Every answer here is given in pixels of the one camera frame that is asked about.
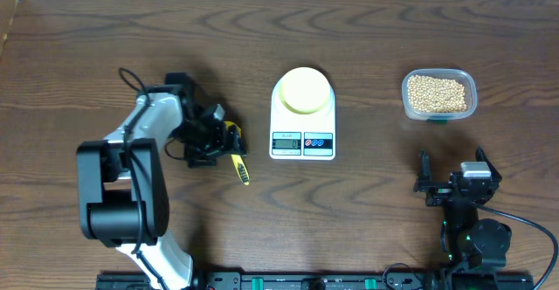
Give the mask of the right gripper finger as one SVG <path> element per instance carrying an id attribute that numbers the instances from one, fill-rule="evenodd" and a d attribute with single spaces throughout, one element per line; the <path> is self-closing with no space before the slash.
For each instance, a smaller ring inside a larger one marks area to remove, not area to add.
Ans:
<path id="1" fill-rule="evenodd" d="M 477 162 L 483 162 L 487 166 L 487 169 L 490 171 L 491 177 L 492 177 L 493 180 L 500 180 L 501 179 L 501 174 L 493 166 L 493 164 L 489 161 L 489 159 L 487 158 L 486 153 L 484 152 L 484 150 L 481 146 L 478 146 L 475 150 L 475 159 L 476 159 Z"/>
<path id="2" fill-rule="evenodd" d="M 429 183 L 432 180 L 430 157 L 424 149 L 420 152 L 420 167 L 417 176 L 417 181 L 420 183 Z"/>

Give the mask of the yellow measuring scoop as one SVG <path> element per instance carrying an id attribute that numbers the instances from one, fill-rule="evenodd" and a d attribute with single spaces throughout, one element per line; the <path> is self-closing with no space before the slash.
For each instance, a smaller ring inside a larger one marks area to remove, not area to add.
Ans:
<path id="1" fill-rule="evenodd" d="M 231 159 L 233 162 L 233 165 L 235 167 L 235 170 L 237 171 L 238 177 L 240 179 L 240 181 L 244 184 L 244 185 L 249 185 L 250 184 L 250 175 L 249 172 L 245 166 L 245 162 L 243 160 L 243 158 L 241 157 L 241 155 L 231 155 Z"/>

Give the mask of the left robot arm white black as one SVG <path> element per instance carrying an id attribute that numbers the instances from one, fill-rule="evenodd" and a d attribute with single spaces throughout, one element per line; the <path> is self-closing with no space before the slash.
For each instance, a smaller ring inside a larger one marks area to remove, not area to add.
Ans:
<path id="1" fill-rule="evenodd" d="M 131 258 L 152 289 L 205 289 L 206 277 L 169 230 L 169 195 L 160 155 L 183 145 L 188 167 L 214 166 L 228 155 L 249 184 L 240 127 L 223 107 L 197 100 L 185 72 L 169 72 L 161 85 L 133 84 L 135 108 L 99 141 L 77 149 L 79 223 L 84 236 Z"/>

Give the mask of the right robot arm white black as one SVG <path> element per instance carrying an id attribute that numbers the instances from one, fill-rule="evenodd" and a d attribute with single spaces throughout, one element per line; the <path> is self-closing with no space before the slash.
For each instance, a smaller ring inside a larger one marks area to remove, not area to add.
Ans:
<path id="1" fill-rule="evenodd" d="M 500 186 L 502 176 L 481 148 L 475 160 L 462 162 L 445 182 L 432 179 L 430 158 L 423 150 L 413 190 L 425 194 L 425 205 L 444 212 L 440 240 L 449 263 L 427 273 L 424 289 L 496 289 L 496 272 L 506 263 L 512 231 L 491 218 L 479 218 Z"/>

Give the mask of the white digital kitchen scale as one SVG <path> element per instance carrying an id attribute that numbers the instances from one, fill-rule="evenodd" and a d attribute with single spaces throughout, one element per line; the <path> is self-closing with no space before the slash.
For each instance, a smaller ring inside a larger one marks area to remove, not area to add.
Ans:
<path id="1" fill-rule="evenodd" d="M 280 102 L 280 81 L 272 93 L 269 156 L 275 160 L 331 161 L 336 157 L 335 94 L 313 114 L 295 114 Z"/>

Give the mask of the pale yellow bowl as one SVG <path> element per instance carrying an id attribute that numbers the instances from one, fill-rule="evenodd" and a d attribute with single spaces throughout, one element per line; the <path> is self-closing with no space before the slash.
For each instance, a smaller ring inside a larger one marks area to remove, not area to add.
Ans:
<path id="1" fill-rule="evenodd" d="M 328 103 L 331 86 L 327 77 L 311 67 L 297 67 L 279 80 L 279 100 L 295 114 L 313 114 Z"/>

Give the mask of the soybeans in container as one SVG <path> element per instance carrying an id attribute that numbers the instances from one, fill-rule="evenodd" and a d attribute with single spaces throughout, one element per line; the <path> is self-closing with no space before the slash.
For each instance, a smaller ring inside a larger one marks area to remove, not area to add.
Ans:
<path id="1" fill-rule="evenodd" d="M 413 75 L 408 80 L 407 91 L 412 108 L 419 112 L 466 111 L 466 89 L 454 79 Z"/>

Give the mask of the clear plastic container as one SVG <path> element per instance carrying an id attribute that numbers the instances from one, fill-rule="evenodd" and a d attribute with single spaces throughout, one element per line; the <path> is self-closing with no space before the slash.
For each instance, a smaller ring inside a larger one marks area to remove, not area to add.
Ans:
<path id="1" fill-rule="evenodd" d="M 402 82 L 405 114 L 418 121 L 465 119 L 478 106 L 475 82 L 459 69 L 425 68 L 408 73 Z"/>

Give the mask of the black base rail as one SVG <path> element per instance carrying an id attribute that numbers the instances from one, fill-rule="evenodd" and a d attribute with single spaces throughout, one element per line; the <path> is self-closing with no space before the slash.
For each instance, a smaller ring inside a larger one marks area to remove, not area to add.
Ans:
<path id="1" fill-rule="evenodd" d="M 241 273 L 198 271 L 188 289 L 198 290 L 417 290 L 417 289 L 502 289 L 526 290 L 534 286 L 525 273 L 455 273 L 445 277 L 439 269 L 418 273 L 393 265 L 382 273 L 304 274 Z"/>

